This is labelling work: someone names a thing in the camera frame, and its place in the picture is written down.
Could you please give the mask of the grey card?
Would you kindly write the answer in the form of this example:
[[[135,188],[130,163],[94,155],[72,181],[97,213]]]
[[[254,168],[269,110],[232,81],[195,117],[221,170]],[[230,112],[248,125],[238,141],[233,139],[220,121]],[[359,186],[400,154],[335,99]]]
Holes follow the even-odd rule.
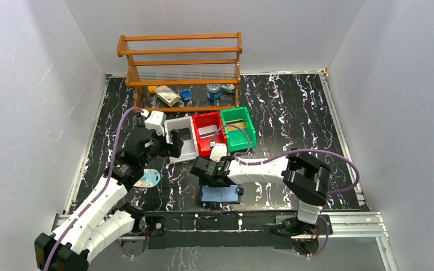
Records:
[[[181,128],[178,130],[179,137],[182,141],[187,141],[192,139],[192,132],[189,128]]]

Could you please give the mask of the navy blue card holder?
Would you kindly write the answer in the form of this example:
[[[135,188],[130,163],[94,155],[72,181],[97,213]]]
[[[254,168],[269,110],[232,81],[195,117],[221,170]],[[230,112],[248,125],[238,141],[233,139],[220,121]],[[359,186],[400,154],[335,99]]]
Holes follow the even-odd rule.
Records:
[[[201,203],[230,203],[239,204],[244,188],[240,185],[228,187],[209,187],[202,186],[199,195]]]

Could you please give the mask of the blue toothbrush blister pack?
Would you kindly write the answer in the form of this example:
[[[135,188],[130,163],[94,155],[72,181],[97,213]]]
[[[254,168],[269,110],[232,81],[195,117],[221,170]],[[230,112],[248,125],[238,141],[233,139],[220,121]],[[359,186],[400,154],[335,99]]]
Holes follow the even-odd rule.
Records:
[[[144,169],[144,175],[133,185],[137,188],[152,188],[159,184],[160,172],[156,169]]]

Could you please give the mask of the red plastic bin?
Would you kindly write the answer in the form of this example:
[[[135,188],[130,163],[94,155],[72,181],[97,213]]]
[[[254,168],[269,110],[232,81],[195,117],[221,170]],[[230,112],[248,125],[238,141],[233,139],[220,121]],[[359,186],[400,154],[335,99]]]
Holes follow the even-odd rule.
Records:
[[[192,116],[199,156],[209,157],[210,142],[214,133],[223,126],[219,111],[201,113]]]

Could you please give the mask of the wooden shelf rack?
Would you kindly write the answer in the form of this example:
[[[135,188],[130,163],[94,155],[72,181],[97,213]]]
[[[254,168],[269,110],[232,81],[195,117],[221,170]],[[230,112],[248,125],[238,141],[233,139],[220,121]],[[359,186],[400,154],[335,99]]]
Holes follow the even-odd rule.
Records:
[[[164,106],[163,112],[210,112],[240,105],[241,32],[171,34],[157,36],[121,35],[116,47],[127,59],[125,84],[134,88],[134,105],[140,106],[149,86],[197,86],[232,84],[234,104],[223,106]]]

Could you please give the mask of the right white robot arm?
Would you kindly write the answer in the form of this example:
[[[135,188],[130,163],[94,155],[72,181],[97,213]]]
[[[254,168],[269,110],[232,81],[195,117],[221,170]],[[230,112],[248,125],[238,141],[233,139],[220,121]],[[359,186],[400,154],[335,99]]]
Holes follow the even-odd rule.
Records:
[[[308,152],[270,159],[199,156],[190,176],[199,182],[202,203],[239,204],[244,183],[283,183],[297,197],[298,209],[295,218],[278,218],[274,232],[290,236],[311,234],[317,228],[327,203],[331,167]]]

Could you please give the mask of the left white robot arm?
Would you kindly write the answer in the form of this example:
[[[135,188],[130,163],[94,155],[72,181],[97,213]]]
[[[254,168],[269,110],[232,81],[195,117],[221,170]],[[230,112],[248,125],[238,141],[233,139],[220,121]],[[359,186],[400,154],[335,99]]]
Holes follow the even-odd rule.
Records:
[[[39,270],[87,270],[90,262],[107,246],[126,234],[149,233],[146,214],[130,203],[116,208],[118,201],[135,187],[152,187],[158,174],[146,166],[157,157],[178,158],[183,141],[177,131],[164,128],[166,114],[138,111],[151,132],[138,142],[136,152],[119,151],[113,146],[110,166],[77,210],[50,234],[41,233],[34,242]]]

